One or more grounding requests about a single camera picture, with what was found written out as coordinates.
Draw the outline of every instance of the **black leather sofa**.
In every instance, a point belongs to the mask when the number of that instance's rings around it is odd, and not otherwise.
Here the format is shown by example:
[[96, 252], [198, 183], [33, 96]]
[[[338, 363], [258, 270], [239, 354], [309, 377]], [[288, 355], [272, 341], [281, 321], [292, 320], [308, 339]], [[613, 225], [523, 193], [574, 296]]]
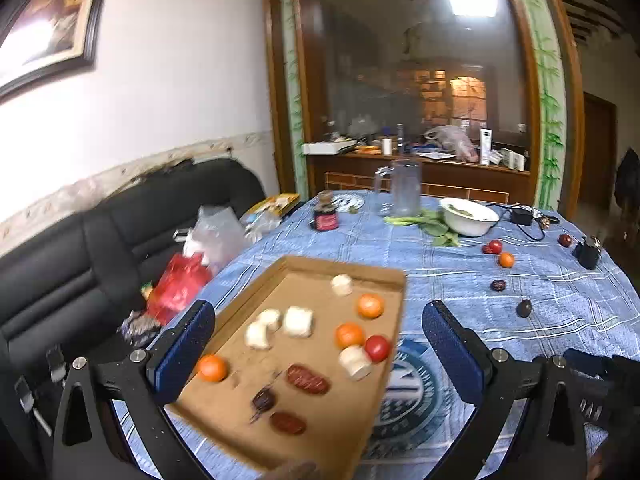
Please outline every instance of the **black leather sofa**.
[[183, 163], [0, 258], [0, 472], [42, 478], [46, 469], [37, 427], [14, 392], [17, 378], [38, 392], [49, 380], [45, 355], [55, 345], [67, 363], [80, 355], [122, 359], [130, 347], [116, 330], [131, 310], [144, 308], [140, 287], [157, 283], [181, 250], [174, 231], [193, 226], [201, 205], [231, 206], [239, 218], [263, 199], [256, 176], [231, 158]]

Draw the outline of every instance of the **sofa backrest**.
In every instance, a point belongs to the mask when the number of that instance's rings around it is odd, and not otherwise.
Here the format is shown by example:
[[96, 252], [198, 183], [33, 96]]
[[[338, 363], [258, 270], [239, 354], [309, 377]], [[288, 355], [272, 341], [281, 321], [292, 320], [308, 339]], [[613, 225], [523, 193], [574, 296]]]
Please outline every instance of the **sofa backrest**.
[[157, 283], [181, 250], [176, 228], [195, 224], [201, 205], [241, 216], [264, 199], [251, 171], [229, 158], [154, 174], [72, 215], [0, 258], [0, 368], [47, 376], [46, 351], [67, 361], [144, 308], [140, 287]]

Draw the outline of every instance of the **metal screw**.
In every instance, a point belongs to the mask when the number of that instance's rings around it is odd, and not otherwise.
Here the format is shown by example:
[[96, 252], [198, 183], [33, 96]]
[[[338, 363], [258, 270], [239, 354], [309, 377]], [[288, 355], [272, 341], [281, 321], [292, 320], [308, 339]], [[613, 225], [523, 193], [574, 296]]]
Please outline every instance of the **metal screw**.
[[551, 358], [551, 362], [558, 368], [564, 368], [566, 366], [566, 359], [561, 355], [554, 355]]
[[85, 364], [86, 364], [86, 358], [80, 356], [80, 357], [76, 357], [74, 359], [74, 362], [71, 365], [76, 370], [79, 370], [80, 368], [83, 368]]
[[509, 353], [503, 348], [494, 348], [491, 352], [491, 357], [493, 357], [499, 363], [503, 363], [507, 359], [509, 359]]
[[137, 350], [134, 350], [129, 355], [129, 359], [131, 359], [135, 363], [141, 363], [145, 357], [146, 357], [146, 352], [142, 348], [138, 348]]

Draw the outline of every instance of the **wooden door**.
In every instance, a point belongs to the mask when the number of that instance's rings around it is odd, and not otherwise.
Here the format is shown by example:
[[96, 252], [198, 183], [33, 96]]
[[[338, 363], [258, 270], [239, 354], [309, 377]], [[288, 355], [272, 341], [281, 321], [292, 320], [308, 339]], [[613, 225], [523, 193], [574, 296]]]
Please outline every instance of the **wooden door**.
[[584, 121], [578, 202], [608, 210], [616, 167], [616, 105], [585, 92]]

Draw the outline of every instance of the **blue plaid tablecloth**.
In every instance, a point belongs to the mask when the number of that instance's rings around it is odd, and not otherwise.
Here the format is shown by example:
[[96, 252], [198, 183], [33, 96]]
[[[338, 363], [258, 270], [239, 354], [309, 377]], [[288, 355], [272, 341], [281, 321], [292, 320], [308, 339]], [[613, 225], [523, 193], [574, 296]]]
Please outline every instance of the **blue plaid tablecloth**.
[[[424, 305], [441, 299], [462, 326], [471, 328], [489, 348], [502, 347], [515, 358], [550, 357], [575, 348], [591, 354], [640, 354], [640, 300], [622, 270], [603, 251], [594, 271], [583, 269], [558, 235], [582, 239], [582, 233], [561, 219], [541, 242], [529, 240], [507, 220], [481, 238], [462, 238], [462, 247], [440, 248], [416, 226], [391, 226], [376, 215], [374, 197], [361, 192], [365, 204], [358, 214], [340, 214], [340, 227], [319, 233], [309, 227], [306, 204], [277, 231], [245, 251], [205, 286], [199, 298], [223, 309], [252, 279], [285, 254], [312, 256], [402, 269], [407, 276], [398, 355], [380, 416], [355, 478], [358, 480], [422, 480], [455, 439], [473, 412], [458, 397], [421, 329]], [[423, 206], [438, 200], [423, 197]], [[534, 226], [531, 232], [538, 237]], [[481, 247], [498, 238], [513, 253], [512, 269], [498, 266], [496, 256]], [[507, 289], [489, 289], [503, 279]], [[530, 299], [528, 319], [515, 314], [516, 305]], [[518, 401], [481, 476], [500, 464], [522, 412]], [[141, 468], [159, 477], [126, 408], [118, 403], [125, 435]], [[259, 474], [220, 451], [208, 438], [171, 415], [183, 439], [217, 480], [250, 480]], [[588, 428], [588, 446], [603, 439]]]

